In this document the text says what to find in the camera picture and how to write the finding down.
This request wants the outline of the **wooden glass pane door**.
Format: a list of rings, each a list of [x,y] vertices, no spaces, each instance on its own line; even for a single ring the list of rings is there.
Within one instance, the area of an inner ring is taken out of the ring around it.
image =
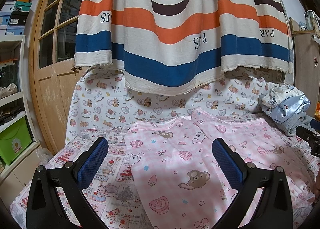
[[[56,154],[65,145],[74,87],[83,68],[75,67],[75,37],[82,0],[39,0],[30,38],[30,88],[41,145]]]

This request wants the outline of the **stack of shoe boxes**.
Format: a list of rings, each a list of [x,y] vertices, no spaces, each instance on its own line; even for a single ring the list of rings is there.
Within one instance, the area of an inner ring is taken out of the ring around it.
[[[31,0],[7,0],[1,9],[1,36],[22,36]]]

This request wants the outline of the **cartoon print bed sheet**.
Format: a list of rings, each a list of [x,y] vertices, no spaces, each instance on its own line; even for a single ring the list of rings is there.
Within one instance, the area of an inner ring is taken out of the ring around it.
[[[240,72],[181,96],[143,94],[126,87],[123,74],[94,69],[76,84],[69,111],[66,146],[46,165],[60,168],[75,161],[99,137],[108,141],[108,154],[83,193],[109,228],[154,228],[138,195],[125,135],[136,122],[161,123],[189,118],[195,109],[220,120],[247,122],[263,118],[298,156],[312,179],[319,169],[307,143],[287,137],[259,107],[267,81]]]

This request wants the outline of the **pile of folded blue clothes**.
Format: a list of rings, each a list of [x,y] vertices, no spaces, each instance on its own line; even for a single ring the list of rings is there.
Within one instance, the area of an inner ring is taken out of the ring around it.
[[[310,100],[302,91],[288,84],[267,82],[258,102],[262,112],[287,136],[296,136],[299,126],[310,128],[314,120],[306,114]]]

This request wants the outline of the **wooden cabinet at right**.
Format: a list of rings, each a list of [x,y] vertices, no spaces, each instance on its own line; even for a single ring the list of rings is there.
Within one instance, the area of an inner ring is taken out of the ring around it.
[[[319,101],[319,16],[308,10],[307,29],[290,19],[294,47],[294,86],[304,92],[311,104],[306,113],[316,115]]]

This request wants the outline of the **striped hanging curtain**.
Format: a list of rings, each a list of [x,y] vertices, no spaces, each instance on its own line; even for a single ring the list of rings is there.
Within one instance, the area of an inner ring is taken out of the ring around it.
[[[82,0],[74,60],[112,66],[130,89],[167,96],[239,67],[293,70],[281,0]]]

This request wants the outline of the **green storage bin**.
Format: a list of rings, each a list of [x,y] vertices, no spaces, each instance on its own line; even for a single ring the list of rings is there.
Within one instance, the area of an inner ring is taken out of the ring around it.
[[[25,148],[31,144],[29,129],[25,117],[1,131],[0,153],[6,165],[11,165]]]

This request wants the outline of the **white shelving unit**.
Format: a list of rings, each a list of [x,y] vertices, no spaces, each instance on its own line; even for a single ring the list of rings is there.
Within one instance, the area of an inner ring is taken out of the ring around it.
[[[27,85],[25,75],[27,66],[24,64],[25,35],[1,36],[1,79],[9,72],[15,74],[14,80],[1,88],[1,131],[5,130],[20,118],[25,117],[31,144],[16,157],[11,165],[2,161],[1,184],[9,182],[25,186],[33,176],[36,158],[35,150],[39,148],[40,141],[35,133],[27,100]]]

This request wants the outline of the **pink cartoon print pants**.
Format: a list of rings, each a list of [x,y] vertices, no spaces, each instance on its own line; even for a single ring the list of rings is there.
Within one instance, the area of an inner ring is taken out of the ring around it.
[[[209,228],[236,197],[212,154],[221,138],[245,162],[283,167],[298,227],[311,211],[314,194],[306,167],[263,119],[220,120],[195,109],[189,118],[134,123],[125,135],[138,195],[154,228]]]

